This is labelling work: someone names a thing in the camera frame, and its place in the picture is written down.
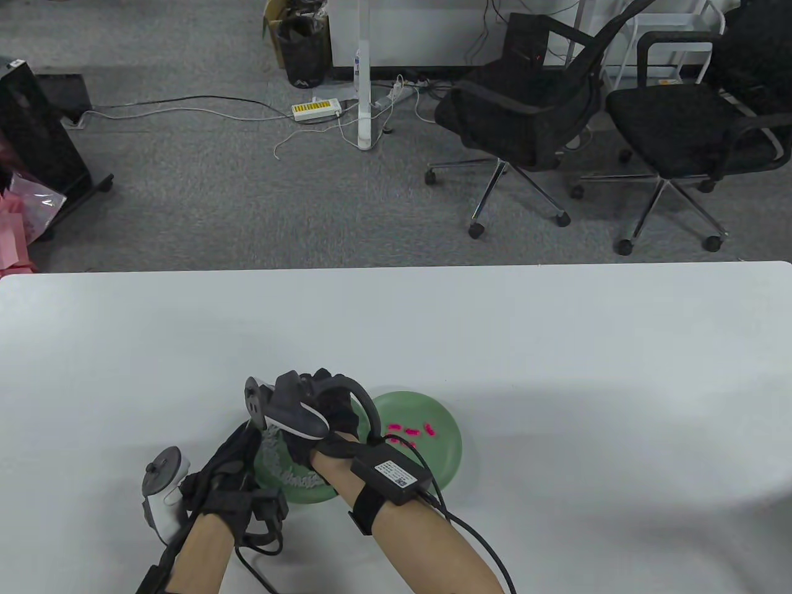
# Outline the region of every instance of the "yellow power strip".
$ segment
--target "yellow power strip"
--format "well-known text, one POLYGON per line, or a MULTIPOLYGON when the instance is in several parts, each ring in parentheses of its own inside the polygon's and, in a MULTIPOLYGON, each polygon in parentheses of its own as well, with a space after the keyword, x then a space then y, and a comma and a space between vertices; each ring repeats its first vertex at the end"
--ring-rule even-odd
POLYGON ((305 120, 315 120, 319 117, 339 116, 341 114, 341 104, 338 99, 323 99, 322 101, 312 101, 311 103, 300 103, 291 107, 291 114, 295 122, 305 120))

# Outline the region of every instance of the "white vr controller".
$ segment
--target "white vr controller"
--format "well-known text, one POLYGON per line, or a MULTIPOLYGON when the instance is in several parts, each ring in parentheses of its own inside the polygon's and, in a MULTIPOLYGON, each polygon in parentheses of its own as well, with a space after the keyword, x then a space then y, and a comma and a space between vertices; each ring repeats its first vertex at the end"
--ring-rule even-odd
POLYGON ((187 523, 187 510, 179 484, 187 476, 190 461, 176 446, 168 447, 146 466, 143 478, 143 515, 146 522, 168 545, 187 523))

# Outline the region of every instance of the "green plate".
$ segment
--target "green plate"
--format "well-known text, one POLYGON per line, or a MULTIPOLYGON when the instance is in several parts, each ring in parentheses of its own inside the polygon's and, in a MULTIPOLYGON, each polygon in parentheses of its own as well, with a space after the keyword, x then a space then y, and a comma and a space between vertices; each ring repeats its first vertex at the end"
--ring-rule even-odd
MULTIPOLYGON (((462 460, 462 434, 451 413, 434 398, 417 392, 383 394, 374 399, 374 405, 382 418, 383 434, 396 433, 414 443, 440 488, 444 489, 462 460)), ((354 400, 352 408, 360 419, 358 435, 365 436, 369 430, 368 419, 354 400)), ((393 445, 418 462, 407 446, 393 445)), ((321 503, 337 495, 318 474, 291 461, 278 428, 263 431, 261 449, 253 468, 259 485, 280 487, 289 503, 321 503)))
MULTIPOLYGON (((434 398, 417 392, 389 392, 374 400, 383 420, 383 435, 393 433, 411 442, 445 489, 462 462, 462 433, 454 417, 434 398)), ((404 444, 390 442, 418 462, 404 444)))

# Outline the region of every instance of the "chair base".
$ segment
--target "chair base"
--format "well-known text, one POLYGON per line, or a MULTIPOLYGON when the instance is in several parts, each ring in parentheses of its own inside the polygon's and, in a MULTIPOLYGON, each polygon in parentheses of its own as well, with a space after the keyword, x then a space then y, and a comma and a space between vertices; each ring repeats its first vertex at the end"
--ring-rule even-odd
MULTIPOLYGON (((696 179, 707 179, 707 176, 702 175, 686 177, 685 181, 696 179)), ((641 233, 644 229, 644 226, 646 225, 646 220, 649 218, 649 215, 652 214, 652 211, 660 201, 660 196, 669 185, 672 186, 677 191, 677 193, 679 193, 679 195, 685 199, 685 201, 691 206, 691 208, 701 218, 701 220, 703 220, 705 223, 707 223, 707 225, 715 229, 717 232, 717 235, 711 235, 704 240, 704 249, 706 249, 708 252, 717 252, 723 246, 725 239, 729 237, 729 232, 717 220, 715 220, 715 218, 709 212, 704 210, 701 204, 699 204, 689 193, 687 193, 687 190, 682 188, 680 185, 680 180, 667 180, 657 173, 616 173, 607 175, 584 175, 580 178, 580 181, 651 181, 655 184, 652 197, 645 206, 644 211, 641 214, 641 218, 638 220, 638 224, 636 224, 635 229, 633 230, 633 234, 629 239, 622 239, 615 245, 615 251, 620 256, 629 256, 633 253, 633 248, 638 242, 638 238, 641 237, 641 233)), ((571 194, 572 197, 577 200, 582 199, 584 195, 583 186, 576 185, 574 188, 572 188, 571 194)))
POLYGON ((439 162, 439 163, 429 163, 426 166, 426 172, 424 173, 424 182, 426 185, 434 185, 437 183, 437 175, 435 173, 435 169, 456 169, 460 167, 476 167, 481 165, 495 165, 495 171, 492 174, 492 177, 489 179, 489 183, 487 184, 486 189, 484 190, 484 194, 482 195, 481 199, 478 201, 475 210, 473 211, 473 215, 470 217, 470 226, 467 229, 467 234, 470 235, 472 239, 479 239, 485 231, 484 226, 478 222, 478 217, 481 215, 482 210, 484 210, 484 206, 489 199, 489 195, 495 189, 497 182, 501 179, 501 176, 506 174, 508 168, 514 169, 531 187, 539 193, 539 195, 544 198, 544 200, 555 210, 555 224, 559 227, 567 227, 571 224, 572 219, 567 214, 566 210, 556 202, 550 194, 544 191, 541 186, 539 186, 535 181, 533 181, 527 173, 525 173, 520 167, 503 161, 499 158, 480 158, 480 159, 470 159, 467 161, 450 161, 450 162, 439 162))

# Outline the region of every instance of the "trash bin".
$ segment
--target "trash bin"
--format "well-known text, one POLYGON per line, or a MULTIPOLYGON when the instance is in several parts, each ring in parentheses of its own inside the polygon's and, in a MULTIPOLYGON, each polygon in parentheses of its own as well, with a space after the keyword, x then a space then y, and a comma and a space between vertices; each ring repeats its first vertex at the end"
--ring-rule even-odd
POLYGON ((327 70, 325 22, 312 17, 289 17, 278 27, 286 76, 299 89, 321 85, 327 70))

